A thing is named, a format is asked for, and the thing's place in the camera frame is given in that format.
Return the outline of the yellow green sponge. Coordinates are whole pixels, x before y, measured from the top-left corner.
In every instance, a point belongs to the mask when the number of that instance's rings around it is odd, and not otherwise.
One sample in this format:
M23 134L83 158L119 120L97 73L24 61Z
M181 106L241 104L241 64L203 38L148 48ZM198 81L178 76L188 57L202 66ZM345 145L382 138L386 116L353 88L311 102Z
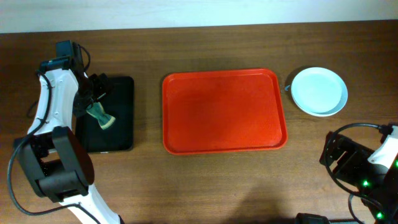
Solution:
M86 109L86 112L97 120L101 129L110 128L116 120L114 116L111 116L105 112L100 102L89 105Z

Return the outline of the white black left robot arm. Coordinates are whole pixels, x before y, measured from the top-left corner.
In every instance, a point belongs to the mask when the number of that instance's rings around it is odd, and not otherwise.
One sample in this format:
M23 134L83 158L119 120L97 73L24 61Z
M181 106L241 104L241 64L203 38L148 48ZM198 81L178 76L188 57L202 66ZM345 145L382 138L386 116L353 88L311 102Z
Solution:
M105 74L86 74L87 50L71 40L57 42L56 57L40 63L35 71L40 82L39 105L32 126L14 141L7 167L7 188L13 204L22 213L39 216L69 209L82 223L122 223L102 199L94 185L93 163L72 132L72 117L88 113L108 129L115 118L100 101L113 85ZM17 201L12 189L12 167L19 161L30 186L39 197L59 207L30 212Z

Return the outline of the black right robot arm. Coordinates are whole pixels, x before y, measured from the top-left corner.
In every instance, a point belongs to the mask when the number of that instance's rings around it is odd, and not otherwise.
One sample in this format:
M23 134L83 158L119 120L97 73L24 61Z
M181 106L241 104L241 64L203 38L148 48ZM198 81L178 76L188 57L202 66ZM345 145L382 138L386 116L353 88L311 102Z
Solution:
M382 134L380 147L372 150L341 134L357 127L378 130ZM353 210L355 197L369 209L376 223L397 223L397 123L352 123L330 131L319 162L332 181L349 193L352 219L336 223L362 223Z

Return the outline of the light blue plate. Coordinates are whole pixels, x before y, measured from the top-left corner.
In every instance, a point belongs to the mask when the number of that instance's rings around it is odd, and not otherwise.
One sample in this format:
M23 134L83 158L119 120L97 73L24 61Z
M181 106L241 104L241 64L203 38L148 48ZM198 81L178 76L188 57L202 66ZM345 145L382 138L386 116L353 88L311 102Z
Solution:
M305 113L327 117L340 112L348 101L348 89L334 71L310 67L298 72L290 85L294 103Z

